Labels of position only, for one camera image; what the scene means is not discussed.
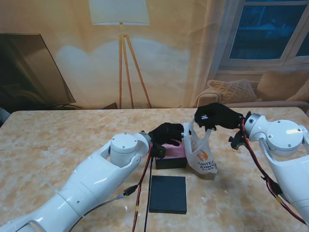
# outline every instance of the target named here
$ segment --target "wire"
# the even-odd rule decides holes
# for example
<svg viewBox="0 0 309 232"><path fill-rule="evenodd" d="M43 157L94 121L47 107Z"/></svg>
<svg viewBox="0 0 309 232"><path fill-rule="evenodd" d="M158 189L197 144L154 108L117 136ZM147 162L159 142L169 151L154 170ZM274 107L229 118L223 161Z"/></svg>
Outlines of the wire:
<svg viewBox="0 0 309 232"><path fill-rule="evenodd" d="M281 199L281 197L278 196L278 194L274 191L274 189L271 186L271 182L275 183L269 176L268 174L263 170L263 168L261 167L259 161L257 160L257 157L254 153L254 151L252 150L250 144L249 144L249 139L246 135L246 130L245 130L245 120L242 120L241 123L241 131L243 133L243 136L245 138L245 147L248 149L250 155L252 156L255 165L257 166L257 168L260 170L260 172L262 173L262 175L264 176L264 180L266 181L266 187L269 190L269 192L271 193L271 195L276 198L276 200L280 203L280 205L285 208L293 217L295 217L297 220L299 220L300 222L305 223L305 221L300 218L298 215L296 215L287 205L285 202L283 202L283 200Z"/></svg>
<svg viewBox="0 0 309 232"><path fill-rule="evenodd" d="M148 218L149 203L150 203L151 177L152 177L153 161L154 161L154 158L151 157L150 170L149 170L149 186L148 186L147 209L146 209L146 216L145 216L144 232L146 232L146 227L147 227L147 218Z"/></svg>
<svg viewBox="0 0 309 232"><path fill-rule="evenodd" d="M108 200L108 201L106 201L106 202L104 202L104 203L102 203L102 204L99 204L99 205L97 205L96 207L90 209L87 213L85 213L82 217L80 217L80 218L77 220L77 222L75 222L75 224L69 229L69 232L71 232L71 231L74 229L74 227L77 225L77 223L78 223L80 220L82 220L83 217L85 217L85 216L86 216L87 214L89 214L90 212L92 212L92 211L94 211L95 209L97 209L97 208L99 208L99 207L101 207L101 206L104 206L104 205L106 205L106 204L108 204L108 203L111 203L111 202L113 202L113 201L116 201L116 200L118 200L118 199L121 199L121 198L123 198L123 197L124 197L124 194L122 193L122 194L120 194L120 195L118 195L118 196L116 196L116 197L114 197L114 198L112 198L112 199L110 199L110 200Z"/></svg>
<svg viewBox="0 0 309 232"><path fill-rule="evenodd" d="M153 147L153 144L151 143L151 144L150 144L150 147L149 147L149 153L148 153L147 161L146 161L146 164L145 164L145 167L144 167L144 171L143 171L143 174L142 174L142 176L141 176L141 178L140 178L140 181L139 181L139 183L138 183L139 187L138 187L138 192L137 192L137 197L136 197L136 203L135 203L135 213L134 213L134 219L133 219L132 232L135 231L135 227L136 227L137 216L138 216L139 205L140 205L141 185L142 185L142 182L143 182L143 180L144 180L144 177L145 177L145 174L146 174L148 165L149 165L152 147Z"/></svg>

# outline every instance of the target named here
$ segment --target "plastic bag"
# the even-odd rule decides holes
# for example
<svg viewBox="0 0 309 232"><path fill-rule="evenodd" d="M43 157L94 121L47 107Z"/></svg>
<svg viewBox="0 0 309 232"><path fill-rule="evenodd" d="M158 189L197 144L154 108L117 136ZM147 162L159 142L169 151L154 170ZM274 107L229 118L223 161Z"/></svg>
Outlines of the plastic bag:
<svg viewBox="0 0 309 232"><path fill-rule="evenodd" d="M200 174L217 173L217 164L208 143L211 130L207 130L204 138L200 139L194 130L194 119L184 123L183 129L183 145L188 164Z"/></svg>

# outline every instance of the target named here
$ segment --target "marble table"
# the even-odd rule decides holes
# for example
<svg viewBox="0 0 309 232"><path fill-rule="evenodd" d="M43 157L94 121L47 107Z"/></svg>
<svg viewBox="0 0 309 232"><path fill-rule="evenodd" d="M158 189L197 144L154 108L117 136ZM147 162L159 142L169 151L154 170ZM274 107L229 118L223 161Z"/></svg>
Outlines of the marble table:
<svg viewBox="0 0 309 232"><path fill-rule="evenodd" d="M235 108L266 115L268 120L290 119L309 128L298 108ZM121 132L150 131L163 122L189 122L195 109L24 111L13 113L0 128L0 225L30 213L54 195L45 177L60 189L71 171L93 151ZM210 145L217 161L213 180L198 178L192 170L153 170L154 175L185 176L187 214L149 213L147 231L307 232L267 191L245 148L231 149L227 141L237 130L218 127ZM252 144L264 169L273 177L258 143ZM302 148L296 156L302 156ZM136 184L145 159L115 194ZM143 231L148 175L141 194L137 232ZM90 213L73 230L131 231L136 193Z"/></svg>

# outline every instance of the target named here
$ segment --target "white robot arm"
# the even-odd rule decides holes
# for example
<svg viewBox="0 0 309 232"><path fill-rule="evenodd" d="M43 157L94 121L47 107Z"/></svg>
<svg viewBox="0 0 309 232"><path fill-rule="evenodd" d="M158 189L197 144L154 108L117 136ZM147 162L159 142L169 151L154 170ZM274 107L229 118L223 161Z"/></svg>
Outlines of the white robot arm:
<svg viewBox="0 0 309 232"><path fill-rule="evenodd" d="M115 135L79 164L65 186L36 211L9 221L0 232L68 232L87 212L105 202L149 151L141 132Z"/></svg>
<svg viewBox="0 0 309 232"><path fill-rule="evenodd" d="M249 140L259 141L260 147L288 202L309 224L309 133L289 120L268 122L265 116L252 114L246 120ZM303 144L307 155L288 161L277 161L272 154L289 157Z"/></svg>

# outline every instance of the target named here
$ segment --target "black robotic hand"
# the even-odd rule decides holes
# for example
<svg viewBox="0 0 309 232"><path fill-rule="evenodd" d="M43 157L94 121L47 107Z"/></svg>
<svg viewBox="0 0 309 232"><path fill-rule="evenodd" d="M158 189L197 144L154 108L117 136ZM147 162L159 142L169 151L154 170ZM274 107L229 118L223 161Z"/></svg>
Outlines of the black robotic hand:
<svg viewBox="0 0 309 232"><path fill-rule="evenodd" d="M179 146L179 142L182 140L183 125L180 123L165 122L158 126L153 131L149 132L149 136L152 141L162 144L171 144Z"/></svg>
<svg viewBox="0 0 309 232"><path fill-rule="evenodd" d="M204 126L206 129L217 130L216 125L227 129L236 129L241 123L243 115L237 113L220 103L211 103L200 106L195 115L194 120L199 127Z"/></svg>
<svg viewBox="0 0 309 232"><path fill-rule="evenodd" d="M182 140L182 132L182 124L169 122L165 122L149 132L148 134L153 142L153 148L151 151L152 157L158 157L160 159L165 157L166 149L162 146L163 144L179 146L179 142Z"/></svg>

